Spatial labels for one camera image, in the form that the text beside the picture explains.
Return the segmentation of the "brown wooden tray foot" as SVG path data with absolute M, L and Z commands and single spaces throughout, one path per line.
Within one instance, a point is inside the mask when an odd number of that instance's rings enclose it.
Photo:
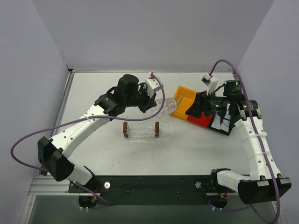
M 126 121 L 123 122 L 122 131 L 123 131 L 124 137 L 127 138 L 128 137 L 128 123 Z
M 155 122 L 155 138 L 159 137 L 159 133 L 160 133 L 160 124 L 158 121 Z

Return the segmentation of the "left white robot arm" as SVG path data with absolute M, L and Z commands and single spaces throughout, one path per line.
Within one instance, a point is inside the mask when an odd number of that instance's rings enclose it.
M 74 150 L 100 127 L 125 112 L 128 107 L 138 107 L 145 113 L 157 104 L 155 97 L 161 89 L 161 81 L 154 76 L 140 83 L 133 75 L 125 74 L 117 86 L 110 88 L 75 123 L 50 139 L 41 138 L 38 143 L 38 160 L 60 182 L 68 179 L 79 183 L 83 191 L 94 190 L 96 181 L 88 169 L 69 160 Z

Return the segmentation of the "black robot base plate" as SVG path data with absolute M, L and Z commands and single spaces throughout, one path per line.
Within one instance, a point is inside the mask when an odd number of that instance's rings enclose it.
M 100 205 L 206 205 L 232 190 L 211 175 L 100 175 L 87 186 Z

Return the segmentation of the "clear plastic cup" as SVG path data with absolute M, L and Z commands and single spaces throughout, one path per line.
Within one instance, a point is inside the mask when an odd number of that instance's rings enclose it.
M 175 112 L 178 104 L 174 98 L 166 98 L 162 110 L 156 115 L 158 119 Z

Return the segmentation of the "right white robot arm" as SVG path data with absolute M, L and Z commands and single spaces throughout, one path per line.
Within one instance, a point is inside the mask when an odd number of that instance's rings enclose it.
M 199 121 L 210 118 L 207 128 L 224 135 L 238 130 L 249 162 L 249 175 L 240 175 L 228 168 L 212 170 L 211 185 L 214 189 L 226 187 L 237 192 L 244 204 L 275 201 L 276 196 L 282 196 L 292 184 L 290 178 L 282 176 L 272 158 L 258 103 L 245 100 L 238 80 L 221 85 L 222 97 L 216 95 L 217 80 L 204 78 L 203 82 L 207 90 L 196 93 L 186 115 Z

